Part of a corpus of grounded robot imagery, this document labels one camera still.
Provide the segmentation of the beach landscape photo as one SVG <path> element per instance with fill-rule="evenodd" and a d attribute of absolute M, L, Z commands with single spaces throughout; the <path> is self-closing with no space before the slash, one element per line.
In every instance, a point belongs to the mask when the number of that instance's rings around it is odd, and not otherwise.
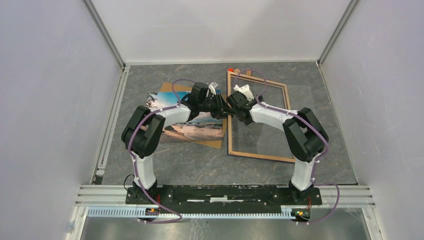
<path fill-rule="evenodd" d="M 146 106 L 151 110 L 175 105 L 178 102 L 173 92 L 149 92 Z M 210 113 L 201 112 L 188 122 L 166 126 L 161 134 L 160 143 L 208 142 L 224 139 L 224 122 L 214 119 Z"/>

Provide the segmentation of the wooden picture frame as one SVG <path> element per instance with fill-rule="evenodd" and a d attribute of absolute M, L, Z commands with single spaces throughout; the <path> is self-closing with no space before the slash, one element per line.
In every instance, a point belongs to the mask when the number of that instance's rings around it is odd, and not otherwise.
<path fill-rule="evenodd" d="M 232 78 L 235 78 L 237 76 L 236 72 L 233 71 L 227 71 L 226 73 L 226 88 L 227 88 L 227 96 L 229 96 L 232 93 Z M 264 85 L 265 82 L 262 78 L 241 74 L 239 76 L 240 80 L 252 82 L 252 83 L 259 83 Z M 284 100 L 284 106 L 287 109 L 291 109 L 291 103 L 289 99 L 289 92 L 288 92 L 288 86 L 285 83 L 280 83 L 276 81 L 269 80 L 268 86 L 275 87 L 281 89 L 283 100 Z M 295 158 L 292 157 L 282 157 L 282 156 L 273 156 L 273 155 L 265 155 L 265 154 L 257 154 L 257 153 L 248 153 L 248 152 L 240 152 L 233 150 L 233 123 L 232 123 L 232 116 L 229 116 L 227 118 L 227 128 L 226 128 L 226 135 L 227 135 L 227 155 L 231 157 L 242 157 L 242 158 L 249 158 L 249 159 L 260 159 L 260 160 L 266 160 L 266 161 L 277 161 L 277 162 L 283 162 L 283 163 L 291 163 L 293 164 L 295 162 Z"/>

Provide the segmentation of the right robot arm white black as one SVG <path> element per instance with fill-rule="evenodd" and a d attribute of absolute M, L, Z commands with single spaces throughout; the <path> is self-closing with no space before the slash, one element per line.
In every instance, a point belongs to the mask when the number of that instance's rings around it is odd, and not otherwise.
<path fill-rule="evenodd" d="M 329 148 L 329 137 L 314 112 L 304 107 L 288 110 L 267 104 L 258 95 L 249 98 L 240 91 L 227 97 L 236 118 L 245 125 L 261 123 L 284 132 L 289 150 L 295 158 L 289 181 L 289 199 L 302 204 L 313 189 L 315 163 Z"/>

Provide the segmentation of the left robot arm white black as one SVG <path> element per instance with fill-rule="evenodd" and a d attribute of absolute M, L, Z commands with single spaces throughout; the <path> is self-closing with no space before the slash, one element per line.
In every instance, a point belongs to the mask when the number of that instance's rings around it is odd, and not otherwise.
<path fill-rule="evenodd" d="M 157 178 L 153 169 L 153 153 L 157 149 L 162 131 L 173 124 L 188 122 L 200 113 L 209 113 L 221 120 L 235 115 L 222 95 L 216 92 L 217 83 L 195 82 L 191 91 L 180 97 L 177 103 L 151 110 L 138 106 L 121 134 L 121 141 L 128 151 L 134 171 L 133 187 L 145 204 L 157 198 Z"/>

